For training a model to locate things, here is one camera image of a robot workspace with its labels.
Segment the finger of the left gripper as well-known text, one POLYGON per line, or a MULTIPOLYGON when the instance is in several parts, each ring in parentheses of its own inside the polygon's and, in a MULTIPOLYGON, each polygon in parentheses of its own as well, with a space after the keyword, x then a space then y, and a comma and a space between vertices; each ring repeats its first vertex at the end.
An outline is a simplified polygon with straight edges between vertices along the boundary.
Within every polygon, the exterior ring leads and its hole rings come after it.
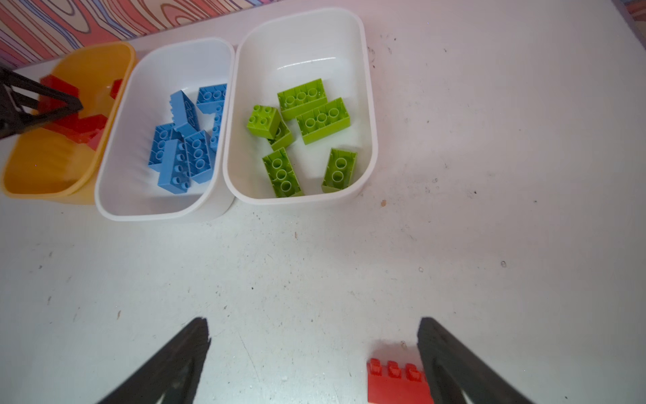
POLYGON ((82 108, 82 103, 77 96, 47 87, 7 67, 1 68, 1 139, 40 128, 77 113, 82 108), (40 101, 28 94, 17 92, 17 89, 60 101, 62 106, 47 112, 39 112, 40 101))

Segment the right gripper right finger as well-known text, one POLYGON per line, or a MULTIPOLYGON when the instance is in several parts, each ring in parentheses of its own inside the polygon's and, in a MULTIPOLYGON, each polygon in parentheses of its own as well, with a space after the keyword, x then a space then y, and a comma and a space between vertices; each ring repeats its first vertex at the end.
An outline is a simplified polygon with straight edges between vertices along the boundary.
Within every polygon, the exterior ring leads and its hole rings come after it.
POLYGON ((435 403, 530 402, 434 318, 421 319, 417 338, 435 403))

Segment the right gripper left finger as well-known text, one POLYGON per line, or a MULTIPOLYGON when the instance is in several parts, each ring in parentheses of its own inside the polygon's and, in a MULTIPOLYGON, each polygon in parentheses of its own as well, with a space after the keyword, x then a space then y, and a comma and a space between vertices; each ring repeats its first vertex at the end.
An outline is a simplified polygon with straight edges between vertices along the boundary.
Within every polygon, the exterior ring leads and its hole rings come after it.
POLYGON ((210 347, 207 319, 197 317, 102 403, 192 403, 210 347))

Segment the red lego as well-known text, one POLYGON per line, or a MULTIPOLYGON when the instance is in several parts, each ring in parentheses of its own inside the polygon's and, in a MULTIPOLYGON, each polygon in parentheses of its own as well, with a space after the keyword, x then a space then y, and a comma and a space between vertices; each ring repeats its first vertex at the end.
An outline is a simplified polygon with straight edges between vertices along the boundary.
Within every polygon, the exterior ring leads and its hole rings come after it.
MULTIPOLYGON (((122 82, 123 79, 118 79, 112 83, 109 92, 111 99, 116 99, 122 82)), ((40 84, 77 98, 80 97, 80 90, 77 87, 53 75, 42 77, 40 84)), ((37 110, 39 113, 45 113, 63 106, 65 106, 64 102, 41 95, 39 96, 37 110)), ((96 151, 107 122, 108 117, 104 114, 93 114, 80 118, 79 112, 76 112, 45 125, 45 129, 60 133, 77 144, 87 144, 88 147, 96 151)))
POLYGON ((375 358, 367 362, 367 400, 375 404, 434 404, 423 370, 375 358))

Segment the blue lego cluster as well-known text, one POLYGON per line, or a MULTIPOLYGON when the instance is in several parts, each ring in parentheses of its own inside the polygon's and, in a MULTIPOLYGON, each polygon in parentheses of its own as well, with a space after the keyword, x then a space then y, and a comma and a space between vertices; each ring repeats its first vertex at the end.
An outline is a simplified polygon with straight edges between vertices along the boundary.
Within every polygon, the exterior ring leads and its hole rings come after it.
POLYGON ((155 128, 148 167, 156 172, 161 171, 166 143, 171 140, 183 142, 182 135, 175 130, 173 123, 167 123, 155 128))

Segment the blue lego pair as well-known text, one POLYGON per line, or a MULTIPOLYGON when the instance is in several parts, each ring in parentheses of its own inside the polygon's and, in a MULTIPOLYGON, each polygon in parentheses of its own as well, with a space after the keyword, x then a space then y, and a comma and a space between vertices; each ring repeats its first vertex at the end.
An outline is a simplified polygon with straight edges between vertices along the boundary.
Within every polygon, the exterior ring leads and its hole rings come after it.
POLYGON ((174 129, 182 138, 200 131, 200 120, 195 104, 182 90, 171 95, 170 106, 174 129))

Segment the extra blue lego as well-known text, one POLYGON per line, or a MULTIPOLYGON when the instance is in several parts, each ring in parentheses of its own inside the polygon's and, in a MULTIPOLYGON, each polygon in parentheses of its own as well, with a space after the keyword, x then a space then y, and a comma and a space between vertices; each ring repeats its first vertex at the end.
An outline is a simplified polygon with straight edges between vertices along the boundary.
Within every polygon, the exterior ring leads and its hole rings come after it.
POLYGON ((215 152, 210 148, 210 135, 198 131, 184 139, 191 180, 206 183, 212 179, 215 170, 215 152))

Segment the blue lego mid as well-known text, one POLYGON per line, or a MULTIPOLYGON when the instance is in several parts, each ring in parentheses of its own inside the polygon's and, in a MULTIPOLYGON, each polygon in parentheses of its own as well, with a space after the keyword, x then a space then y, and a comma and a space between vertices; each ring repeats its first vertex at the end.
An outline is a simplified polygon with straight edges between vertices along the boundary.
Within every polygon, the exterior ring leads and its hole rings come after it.
POLYGON ((227 85, 217 84, 199 89, 197 108, 203 114, 222 114, 225 105, 227 85))

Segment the green lego cluster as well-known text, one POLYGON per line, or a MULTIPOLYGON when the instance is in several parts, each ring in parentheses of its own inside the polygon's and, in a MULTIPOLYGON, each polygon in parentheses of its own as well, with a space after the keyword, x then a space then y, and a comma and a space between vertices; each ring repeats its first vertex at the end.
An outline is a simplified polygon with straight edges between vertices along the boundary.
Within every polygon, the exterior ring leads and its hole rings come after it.
POLYGON ((277 198, 304 195, 284 147, 263 157, 262 162, 277 198))

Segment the small green lego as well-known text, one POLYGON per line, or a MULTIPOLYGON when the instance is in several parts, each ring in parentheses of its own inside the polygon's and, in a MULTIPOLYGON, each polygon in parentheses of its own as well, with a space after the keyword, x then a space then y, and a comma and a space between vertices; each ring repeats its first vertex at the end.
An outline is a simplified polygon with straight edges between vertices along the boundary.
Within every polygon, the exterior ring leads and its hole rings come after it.
POLYGON ((322 191, 332 193, 346 189, 352 183, 356 161, 357 153, 354 151, 331 148, 322 191))

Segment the lone green lego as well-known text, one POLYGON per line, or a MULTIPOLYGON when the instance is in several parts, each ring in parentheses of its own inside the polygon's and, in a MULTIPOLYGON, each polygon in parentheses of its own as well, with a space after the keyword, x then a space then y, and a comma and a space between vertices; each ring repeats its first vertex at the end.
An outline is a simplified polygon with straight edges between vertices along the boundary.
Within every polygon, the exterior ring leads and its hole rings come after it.
POLYGON ((273 140, 281 121, 279 111, 272 106, 254 105, 247 121, 247 129, 257 137, 273 140))

